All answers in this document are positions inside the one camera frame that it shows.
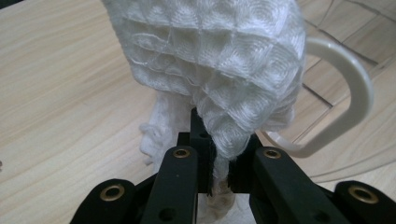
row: crumpled fabric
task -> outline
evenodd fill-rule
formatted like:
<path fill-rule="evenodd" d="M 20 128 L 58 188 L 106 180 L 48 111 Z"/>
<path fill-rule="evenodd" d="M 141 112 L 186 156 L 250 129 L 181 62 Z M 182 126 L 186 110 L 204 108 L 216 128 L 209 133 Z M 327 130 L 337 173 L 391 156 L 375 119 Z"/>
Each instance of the crumpled fabric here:
<path fill-rule="evenodd" d="M 103 3 L 135 80 L 158 91 L 141 126 L 141 149 L 155 171 L 177 133 L 189 130 L 195 106 L 217 147 L 217 186 L 256 130 L 278 131 L 292 121 L 305 45 L 294 0 Z"/>

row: tabletop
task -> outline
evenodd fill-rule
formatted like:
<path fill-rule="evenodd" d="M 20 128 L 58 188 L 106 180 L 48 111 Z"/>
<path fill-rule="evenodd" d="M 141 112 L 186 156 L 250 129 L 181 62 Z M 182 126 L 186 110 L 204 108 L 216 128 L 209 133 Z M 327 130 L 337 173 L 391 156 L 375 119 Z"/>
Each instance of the tabletop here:
<path fill-rule="evenodd" d="M 0 30 L 0 223 L 68 223 L 99 183 L 151 175 L 139 125 L 155 91 L 133 80 L 99 0 L 24 1 Z M 355 178 L 395 199 L 395 169 Z"/>

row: textured fabric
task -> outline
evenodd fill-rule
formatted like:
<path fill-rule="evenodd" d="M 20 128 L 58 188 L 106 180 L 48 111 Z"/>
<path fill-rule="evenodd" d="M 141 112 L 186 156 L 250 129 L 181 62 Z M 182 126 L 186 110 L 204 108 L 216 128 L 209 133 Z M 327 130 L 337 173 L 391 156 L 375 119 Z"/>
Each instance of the textured fabric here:
<path fill-rule="evenodd" d="M 293 119 L 304 23 L 294 0 L 103 0 L 134 78 L 158 90 L 142 151 L 161 164 L 197 107 L 218 156 L 214 176 L 255 130 Z"/>

